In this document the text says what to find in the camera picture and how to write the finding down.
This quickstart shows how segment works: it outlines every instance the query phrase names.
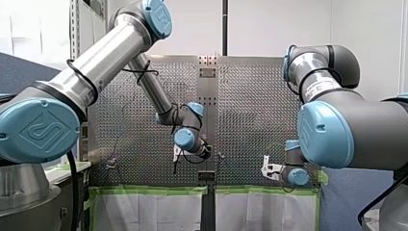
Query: metal pole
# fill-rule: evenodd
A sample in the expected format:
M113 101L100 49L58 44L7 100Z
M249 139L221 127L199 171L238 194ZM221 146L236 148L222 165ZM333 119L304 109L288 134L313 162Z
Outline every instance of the metal pole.
M222 56L228 56L228 0L222 0Z

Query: blue joint cap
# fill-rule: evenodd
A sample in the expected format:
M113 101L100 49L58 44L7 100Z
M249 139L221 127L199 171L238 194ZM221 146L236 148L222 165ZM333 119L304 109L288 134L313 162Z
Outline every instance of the blue joint cap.
M309 183L309 173L303 168L294 168L288 174L288 181L295 186L305 186Z
M197 113L199 116L203 117L204 116L204 107L195 102L190 102L187 104L195 113Z
M332 105L315 101L297 116L297 134L304 157L322 167L347 167L354 157L354 139L342 114Z
M292 51L296 48L295 45L291 45L285 53L285 59L283 62L283 79L286 82L289 82L289 60L291 58Z
M285 142L285 151L290 151L300 147L299 140L288 140Z
M159 39L170 36L173 30L170 12L163 0L143 0L143 14L153 33Z
M182 128L174 135L174 142L183 150L190 151L194 148L195 137L192 131Z
M75 145L80 123L74 111L49 98L32 98L0 112L0 157L39 164L62 157Z
M397 96L397 98L406 98L406 99L408 99L408 92L400 94L399 96Z

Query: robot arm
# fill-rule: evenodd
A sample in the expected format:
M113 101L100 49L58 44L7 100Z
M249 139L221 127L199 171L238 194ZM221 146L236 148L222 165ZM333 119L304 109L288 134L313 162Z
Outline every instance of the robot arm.
M408 98L365 100L352 90L360 80L354 55L341 46L291 46L284 78L297 86L303 105L298 141L287 141L283 180L308 183L303 163L321 167L397 170L408 163ZM289 151L288 142L297 142Z
M132 70L141 70L147 66L147 62L146 56L140 54L129 63L129 66ZM198 136L202 126L203 106L190 102L180 108L171 103L160 81L152 72L143 74L136 72L135 75L137 75L141 87L156 109L156 122L167 126L182 126L174 135L175 144L189 153L206 159L209 155L209 148L207 143Z
M138 1L120 9L111 21L111 31L49 82L34 82L13 100L0 105L0 159L35 164L63 156L77 141L86 109L127 64L141 70L147 51L172 30L171 18L161 0ZM173 110L162 86L149 73L140 83L168 124L166 111ZM177 120L184 125L176 144L190 152L204 152L198 138L202 106L190 103Z

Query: blue logo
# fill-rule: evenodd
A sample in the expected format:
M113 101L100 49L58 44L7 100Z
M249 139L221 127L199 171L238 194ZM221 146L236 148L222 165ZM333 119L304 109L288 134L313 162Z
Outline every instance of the blue logo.
M69 127L51 112L39 114L19 135L38 149L51 152L69 134Z
M162 22L163 27L166 28L168 24L170 24L170 20L166 14L166 10L164 6L160 6L155 10L155 15L157 19Z

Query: pegboard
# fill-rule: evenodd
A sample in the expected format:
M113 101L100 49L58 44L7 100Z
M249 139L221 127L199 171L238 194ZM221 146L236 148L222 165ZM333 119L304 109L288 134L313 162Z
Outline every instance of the pegboard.
M284 164L285 141L296 139L300 103L283 81L283 59L219 57L217 71L217 183L279 186L261 167L264 155Z
M197 57L149 58L175 103L196 99ZM183 162L173 174L171 127L154 122L154 108L132 73L120 72L89 110L93 185L196 186L197 166ZM107 163L115 159L115 167Z
M206 103L201 135L214 141L215 164L205 167L216 169L217 184L278 185L262 176L263 157L269 155L275 164L285 162L285 140L296 138L300 107L283 81L282 58L213 57L211 68L216 74L205 82L200 76L202 57L150 59L152 68L160 71L159 78L173 102ZM198 184L197 171L203 166L198 168L182 161L177 174L172 174L171 127L155 124L154 114L135 77L119 73L89 110L89 155L95 163L90 178L93 185ZM116 158L117 167L107 168L106 163L112 158ZM316 170L308 170L315 182Z

